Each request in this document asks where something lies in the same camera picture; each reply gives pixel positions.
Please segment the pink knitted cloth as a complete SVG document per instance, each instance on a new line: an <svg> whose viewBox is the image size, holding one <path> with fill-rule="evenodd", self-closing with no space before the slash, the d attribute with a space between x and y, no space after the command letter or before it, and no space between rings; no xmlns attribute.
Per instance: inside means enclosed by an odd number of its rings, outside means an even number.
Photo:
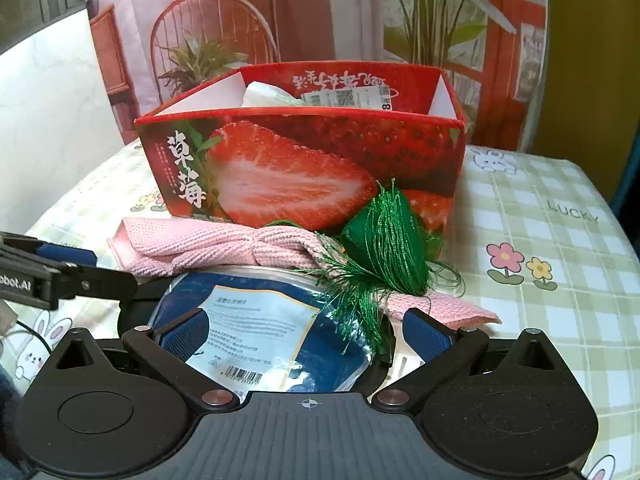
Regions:
<svg viewBox="0 0 640 480"><path fill-rule="evenodd" d="M347 261L340 244L295 226L254 229L177 217L122 220L108 246L122 270L142 278L211 266L326 271L331 257L339 263ZM384 285L374 298L385 313L398 320L416 308L453 330L500 321L494 312L440 292L407 295Z"/></svg>

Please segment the green tassel ornament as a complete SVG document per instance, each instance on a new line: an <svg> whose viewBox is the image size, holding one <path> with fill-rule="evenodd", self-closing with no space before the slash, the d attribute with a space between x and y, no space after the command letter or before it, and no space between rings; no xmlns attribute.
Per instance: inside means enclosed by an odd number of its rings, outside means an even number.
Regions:
<svg viewBox="0 0 640 480"><path fill-rule="evenodd" d="M388 356L383 318L393 294L426 298L442 281L463 284L459 271L437 259L442 239L427 231L406 194L377 183L374 195L341 233L314 234L317 267L307 273L322 288L317 296L344 341L363 339L374 356Z"/></svg>

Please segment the white tissue pack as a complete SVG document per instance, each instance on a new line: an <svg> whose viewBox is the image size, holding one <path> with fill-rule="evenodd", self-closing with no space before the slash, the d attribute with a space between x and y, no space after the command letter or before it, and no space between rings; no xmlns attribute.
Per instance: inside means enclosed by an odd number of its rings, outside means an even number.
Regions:
<svg viewBox="0 0 640 480"><path fill-rule="evenodd" d="M294 98L285 90L260 81L252 81L246 87L242 101L242 107L289 107L304 104L302 99Z"/></svg>

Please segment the printed room backdrop poster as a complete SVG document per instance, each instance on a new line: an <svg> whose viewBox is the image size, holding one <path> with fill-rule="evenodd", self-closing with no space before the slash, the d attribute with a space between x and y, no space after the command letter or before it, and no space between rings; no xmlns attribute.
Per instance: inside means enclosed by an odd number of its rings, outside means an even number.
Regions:
<svg viewBox="0 0 640 480"><path fill-rule="evenodd" d="M360 60L446 70L472 139L524 151L538 125L548 0L86 0L120 132L245 63Z"/></svg>

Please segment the green checkered tablecloth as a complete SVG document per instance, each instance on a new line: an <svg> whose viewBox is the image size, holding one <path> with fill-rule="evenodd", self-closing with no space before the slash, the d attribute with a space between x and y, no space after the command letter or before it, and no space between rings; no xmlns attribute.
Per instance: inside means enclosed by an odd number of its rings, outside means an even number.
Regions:
<svg viewBox="0 0 640 480"><path fill-rule="evenodd" d="M168 218L140 141L88 174L27 235L87 248L117 268L107 241L122 218ZM543 330L599 417L585 476L639 479L639 260L611 209L568 160L469 146L442 258L464 298L501 324L492 336ZM491 249L524 257L499 269Z"/></svg>

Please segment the red strawberry cardboard box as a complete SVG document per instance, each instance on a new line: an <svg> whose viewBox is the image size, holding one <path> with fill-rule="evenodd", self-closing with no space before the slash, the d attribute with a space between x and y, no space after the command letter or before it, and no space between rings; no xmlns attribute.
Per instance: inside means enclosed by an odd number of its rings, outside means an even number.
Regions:
<svg viewBox="0 0 640 480"><path fill-rule="evenodd" d="M303 106L242 107L252 81ZM446 73L367 61L245 65L140 117L137 132L176 217L341 229L394 184L431 232L446 229L466 123Z"/></svg>

